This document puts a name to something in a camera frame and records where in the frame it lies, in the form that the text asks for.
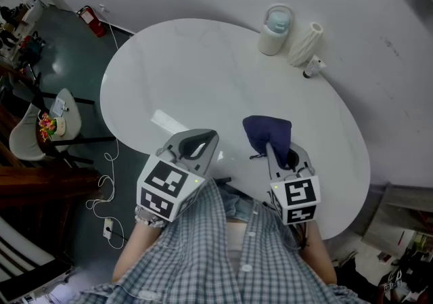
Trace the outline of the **grey wooden cabinet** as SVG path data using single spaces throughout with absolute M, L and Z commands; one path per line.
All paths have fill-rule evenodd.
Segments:
M 416 233 L 433 237 L 433 188 L 387 186 L 363 241 L 397 255 Z

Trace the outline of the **person's left forearm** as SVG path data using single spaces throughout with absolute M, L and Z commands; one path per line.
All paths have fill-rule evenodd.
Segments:
M 117 282 L 140 260 L 146 250 L 158 239 L 162 229 L 150 227 L 144 222 L 137 222 L 132 234 L 116 262 L 112 282 Z

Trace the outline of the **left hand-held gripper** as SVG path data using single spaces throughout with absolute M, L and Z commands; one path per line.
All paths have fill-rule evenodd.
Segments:
M 199 175 L 206 174 L 218 142 L 219 135 L 212 129 L 172 135 L 148 158 L 137 180 L 136 216 L 150 223 L 173 222 L 180 217 L 205 185 L 206 179 Z

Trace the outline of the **plaid shirt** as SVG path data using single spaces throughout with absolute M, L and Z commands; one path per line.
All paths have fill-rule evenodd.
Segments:
M 246 208 L 240 258 L 229 256 L 234 208 L 210 181 L 118 280 L 80 292 L 70 304 L 361 304 L 326 284 L 300 256 L 299 243 L 271 209 Z

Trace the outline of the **white ribbed vase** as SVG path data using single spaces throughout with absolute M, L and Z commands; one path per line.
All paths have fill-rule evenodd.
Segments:
M 288 64 L 297 67 L 314 54 L 315 48 L 323 35 L 323 27 L 311 22 L 308 29 L 297 38 L 288 53 Z

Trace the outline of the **red fire extinguisher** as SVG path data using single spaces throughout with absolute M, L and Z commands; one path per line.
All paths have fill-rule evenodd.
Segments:
M 77 15 L 87 25 L 87 27 L 93 32 L 96 37 L 103 37 L 106 34 L 106 28 L 96 16 L 93 9 L 85 5 L 77 11 Z

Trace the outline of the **white chair with black legs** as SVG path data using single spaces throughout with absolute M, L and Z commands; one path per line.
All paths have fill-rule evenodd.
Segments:
M 52 98 L 55 101 L 64 102 L 62 106 L 62 115 L 60 124 L 65 125 L 63 135 L 49 135 L 48 139 L 43 141 L 40 134 L 39 121 L 44 112 L 49 117 L 55 118 L 55 106 L 46 109 L 44 104 L 45 98 Z M 30 103 L 26 113 L 21 121 L 12 129 L 9 136 L 9 149 L 12 154 L 19 160 L 28 162 L 39 162 L 52 158 L 61 158 L 71 167 L 75 162 L 81 162 L 88 165 L 93 164 L 92 160 L 73 156 L 68 153 L 72 145 L 90 144 L 97 142 L 110 142 L 116 138 L 114 136 L 90 137 L 81 136 L 81 127 L 83 125 L 78 103 L 94 105 L 93 100 L 74 97 L 69 90 L 63 88 L 59 93 L 40 92 L 36 94 Z

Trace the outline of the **white pot of colourful flowers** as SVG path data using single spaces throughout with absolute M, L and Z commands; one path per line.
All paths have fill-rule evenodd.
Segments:
M 65 118 L 51 118 L 46 112 L 44 112 L 39 120 L 39 129 L 44 142 L 46 142 L 52 135 L 63 136 L 66 132 Z

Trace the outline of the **white paper sheet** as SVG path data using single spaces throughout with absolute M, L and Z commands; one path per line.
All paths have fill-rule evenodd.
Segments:
M 56 116 L 56 117 L 62 117 L 63 112 L 67 112 L 68 111 L 68 107 L 66 106 L 66 102 L 61 99 L 60 97 L 56 97 L 52 107 L 51 107 L 51 112 Z

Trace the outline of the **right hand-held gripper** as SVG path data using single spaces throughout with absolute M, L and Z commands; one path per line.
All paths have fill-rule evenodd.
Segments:
M 291 142 L 290 168 L 297 171 L 282 179 L 272 145 L 266 144 L 269 175 L 272 180 L 269 195 L 271 204 L 284 225 L 295 225 L 315 218 L 316 209 L 321 202 L 319 178 L 304 148 Z

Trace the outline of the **person's right forearm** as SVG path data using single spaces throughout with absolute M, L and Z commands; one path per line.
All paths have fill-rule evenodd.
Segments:
M 337 284 L 337 275 L 332 260 L 314 220 L 306 224 L 306 244 L 300 251 L 300 256 L 325 284 Z

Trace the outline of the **blue jeans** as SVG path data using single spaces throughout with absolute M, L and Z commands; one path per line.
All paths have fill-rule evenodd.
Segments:
M 231 186 L 219 187 L 226 218 L 247 223 L 252 214 L 254 201 Z

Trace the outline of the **blue cloth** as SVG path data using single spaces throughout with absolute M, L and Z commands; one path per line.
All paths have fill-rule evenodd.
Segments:
M 243 119 L 242 125 L 248 141 L 259 156 L 266 156 L 270 144 L 281 168 L 288 165 L 292 124 L 271 116 L 252 115 Z

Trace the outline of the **white tube with black cap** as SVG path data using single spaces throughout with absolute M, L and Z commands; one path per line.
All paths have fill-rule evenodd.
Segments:
M 318 56 L 314 55 L 306 65 L 302 75 L 304 78 L 309 79 L 316 74 L 319 74 L 326 67 L 327 65 L 324 63 L 324 61 Z

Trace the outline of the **cream bottle with blue lid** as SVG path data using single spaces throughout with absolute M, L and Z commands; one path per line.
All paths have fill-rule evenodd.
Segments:
M 258 50 L 266 56 L 277 55 L 285 45 L 293 25 L 291 8 L 283 3 L 271 5 L 265 12 L 258 38 Z

